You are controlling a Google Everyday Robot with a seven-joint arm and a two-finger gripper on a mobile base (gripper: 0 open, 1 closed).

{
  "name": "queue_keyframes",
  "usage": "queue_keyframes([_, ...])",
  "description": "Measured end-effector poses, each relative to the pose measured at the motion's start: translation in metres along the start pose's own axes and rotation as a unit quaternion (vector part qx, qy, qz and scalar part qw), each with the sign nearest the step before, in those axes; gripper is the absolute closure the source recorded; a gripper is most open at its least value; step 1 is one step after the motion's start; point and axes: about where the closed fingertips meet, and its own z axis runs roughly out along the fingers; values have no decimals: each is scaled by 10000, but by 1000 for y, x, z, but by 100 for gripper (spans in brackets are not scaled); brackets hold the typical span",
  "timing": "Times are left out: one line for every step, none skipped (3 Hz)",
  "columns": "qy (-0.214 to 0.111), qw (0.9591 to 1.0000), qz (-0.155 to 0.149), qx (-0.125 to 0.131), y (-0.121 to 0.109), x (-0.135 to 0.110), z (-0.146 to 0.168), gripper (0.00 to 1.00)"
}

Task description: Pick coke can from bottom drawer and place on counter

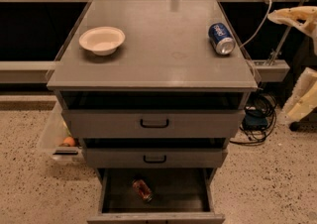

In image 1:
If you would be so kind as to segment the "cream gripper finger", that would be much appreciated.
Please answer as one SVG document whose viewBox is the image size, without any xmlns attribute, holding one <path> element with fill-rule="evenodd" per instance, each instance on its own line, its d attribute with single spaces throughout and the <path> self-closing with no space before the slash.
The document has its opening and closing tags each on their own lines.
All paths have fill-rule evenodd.
<svg viewBox="0 0 317 224">
<path fill-rule="evenodd" d="M 294 27 L 309 37 L 315 37 L 317 31 L 317 7 L 298 6 L 274 10 L 268 19 L 276 24 Z"/>
<path fill-rule="evenodd" d="M 282 108 L 287 123 L 299 122 L 317 107 L 317 71 L 306 67 Z"/>
</svg>

